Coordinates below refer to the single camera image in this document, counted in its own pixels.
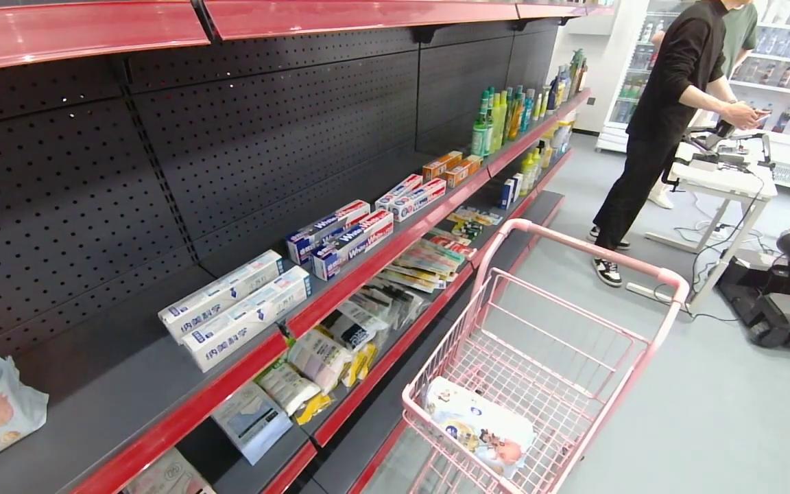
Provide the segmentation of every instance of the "black pants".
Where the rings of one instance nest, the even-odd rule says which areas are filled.
[[[645,205],[654,181],[672,165],[677,149],[677,143],[658,143],[630,136],[623,173],[608,191],[606,201],[593,220],[599,227],[596,245],[614,250],[623,240]]]

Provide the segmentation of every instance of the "shopping cart handle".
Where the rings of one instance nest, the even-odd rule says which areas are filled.
[[[499,246],[501,246],[502,242],[505,241],[505,238],[507,238],[507,236],[510,235],[511,231],[513,231],[515,228],[519,231],[526,231],[535,235],[539,235],[539,237],[549,238],[573,249],[582,250],[594,257],[602,257],[602,259],[609,260],[611,262],[618,263],[619,265],[627,266],[630,269],[653,276],[661,283],[675,288],[675,294],[672,296],[672,301],[673,303],[677,303],[679,306],[683,306],[684,301],[687,299],[689,285],[687,284],[687,281],[685,281],[684,278],[682,278],[677,272],[672,272],[666,268],[650,265],[649,263],[640,261],[639,259],[633,259],[633,257],[624,256],[623,254],[614,252],[612,250],[603,249],[602,247],[586,243],[585,241],[579,240],[578,238],[569,237],[568,235],[561,234],[557,231],[552,231],[550,228],[536,225],[536,223],[530,222],[529,220],[523,218],[514,218],[513,220],[506,221],[505,224],[502,225],[502,228],[499,229],[499,233],[496,234],[496,237],[492,239],[492,245],[486,251],[483,259],[480,261],[480,267],[477,269],[477,282],[475,283],[474,289],[471,293],[472,297],[479,293],[480,287],[483,284],[483,281],[486,279],[486,273],[489,270],[492,256],[496,253],[496,250],[499,249]]]

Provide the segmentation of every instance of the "white wall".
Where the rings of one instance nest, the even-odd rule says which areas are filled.
[[[581,108],[577,116],[576,128],[593,132],[602,131],[608,109],[621,86],[627,57],[630,57],[633,48],[636,47],[648,3],[649,0],[618,0],[610,36],[568,34],[564,28],[559,30],[548,81],[553,78],[554,71],[559,65],[571,61],[571,56],[577,48],[583,48],[590,74],[586,85],[592,89],[592,97],[596,98],[593,106]]]

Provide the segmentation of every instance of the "green shirt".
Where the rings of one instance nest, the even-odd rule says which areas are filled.
[[[751,3],[740,10],[731,10],[724,16],[724,66],[721,70],[730,78],[733,62],[740,50],[753,50],[758,44],[758,9]]]

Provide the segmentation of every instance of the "gray floor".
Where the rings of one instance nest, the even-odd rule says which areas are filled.
[[[566,196],[552,228],[574,237],[586,234],[623,166],[623,156],[595,153],[593,144],[594,138],[573,137],[575,156],[549,185]],[[790,193],[780,193],[756,225],[768,246],[774,246],[775,237],[790,227]],[[692,256],[645,240],[641,234],[675,235],[672,227],[693,228],[714,213],[717,203],[700,196],[695,206],[689,193],[670,196],[675,210],[650,203],[643,209],[630,235],[634,242],[630,255],[689,278]],[[734,207],[725,222],[736,223],[739,218]],[[759,248],[756,242],[746,246]],[[708,254],[714,259],[714,253]],[[704,257],[698,266],[706,262]],[[662,319],[664,306],[624,289],[605,287],[590,271],[587,256],[558,244],[539,243],[517,275],[639,334],[653,335]],[[633,272],[624,271],[623,276],[626,281],[645,281]],[[502,306],[526,314],[551,332],[564,335],[579,327],[525,293],[507,293],[511,296],[503,299]],[[700,309],[732,317],[717,294]],[[502,329],[496,334],[504,340],[520,340],[512,332]],[[522,341],[520,347],[537,345]],[[426,459],[425,451],[418,436],[405,434],[366,492],[408,491]],[[426,482],[419,491],[446,491],[430,487]],[[747,344],[736,322],[708,317],[692,322],[682,317],[561,492],[790,492],[790,351]]]

